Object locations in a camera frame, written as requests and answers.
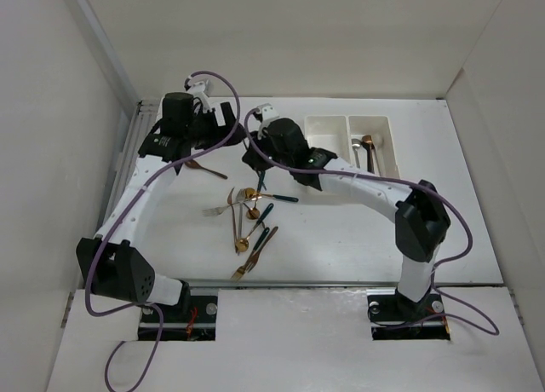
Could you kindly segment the black handle fork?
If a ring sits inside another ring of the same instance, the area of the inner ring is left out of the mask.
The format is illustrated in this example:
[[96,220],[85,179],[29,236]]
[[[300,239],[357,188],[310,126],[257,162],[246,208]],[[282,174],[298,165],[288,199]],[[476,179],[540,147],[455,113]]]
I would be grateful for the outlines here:
[[262,193],[267,190],[265,186],[265,177],[266,177],[266,172],[264,170],[258,173],[258,184],[257,184],[256,192]]

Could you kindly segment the silver spoon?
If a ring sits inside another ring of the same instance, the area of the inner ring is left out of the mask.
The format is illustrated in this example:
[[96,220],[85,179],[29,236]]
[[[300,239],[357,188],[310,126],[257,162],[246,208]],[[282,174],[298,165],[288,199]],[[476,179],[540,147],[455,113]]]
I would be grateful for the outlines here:
[[360,169],[361,168],[361,163],[360,163],[359,153],[360,153],[360,150],[362,148],[361,140],[359,140],[358,138],[353,138],[351,140],[351,146],[352,146],[352,150],[353,150],[353,156],[354,156],[356,167]]

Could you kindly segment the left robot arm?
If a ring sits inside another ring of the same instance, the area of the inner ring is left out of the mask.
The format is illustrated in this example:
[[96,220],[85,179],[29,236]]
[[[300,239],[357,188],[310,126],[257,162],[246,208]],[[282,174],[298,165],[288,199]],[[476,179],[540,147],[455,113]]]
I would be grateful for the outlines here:
[[190,313],[188,285],[157,273],[139,251],[153,212],[185,162],[240,143],[240,100],[213,107],[208,92],[194,86],[167,93],[143,140],[132,175],[111,215],[92,238],[82,238],[76,254],[85,281],[85,305],[93,295],[120,300],[126,307],[161,304],[171,320]]

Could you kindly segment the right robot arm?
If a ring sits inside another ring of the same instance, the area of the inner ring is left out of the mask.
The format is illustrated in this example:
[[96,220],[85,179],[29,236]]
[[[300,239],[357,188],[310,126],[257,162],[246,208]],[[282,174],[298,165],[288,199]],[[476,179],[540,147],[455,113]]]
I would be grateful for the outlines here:
[[289,118],[262,123],[248,137],[243,162],[253,170],[273,166],[287,170],[302,186],[351,199],[393,223],[395,245],[403,255],[394,307],[406,319],[421,313],[431,290],[436,254],[450,227],[435,186],[424,180],[404,185],[399,179],[375,176],[331,151],[310,147],[299,125]]

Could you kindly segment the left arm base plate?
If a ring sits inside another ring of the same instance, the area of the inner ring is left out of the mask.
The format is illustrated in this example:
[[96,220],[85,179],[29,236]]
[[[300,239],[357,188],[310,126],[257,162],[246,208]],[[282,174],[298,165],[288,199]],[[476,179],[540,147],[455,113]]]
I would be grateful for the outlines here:
[[[186,312],[177,306],[159,306],[163,312],[161,341],[215,341],[218,313],[218,291],[212,288],[192,289]],[[142,309],[137,328],[139,341],[153,341],[159,330],[159,316],[155,310]]]

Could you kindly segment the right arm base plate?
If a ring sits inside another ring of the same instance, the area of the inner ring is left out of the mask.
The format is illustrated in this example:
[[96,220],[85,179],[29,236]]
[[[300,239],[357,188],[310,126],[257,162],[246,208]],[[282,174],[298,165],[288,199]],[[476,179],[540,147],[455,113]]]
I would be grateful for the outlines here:
[[371,293],[367,315],[374,341],[450,341],[442,297],[428,293],[419,303],[399,295]]

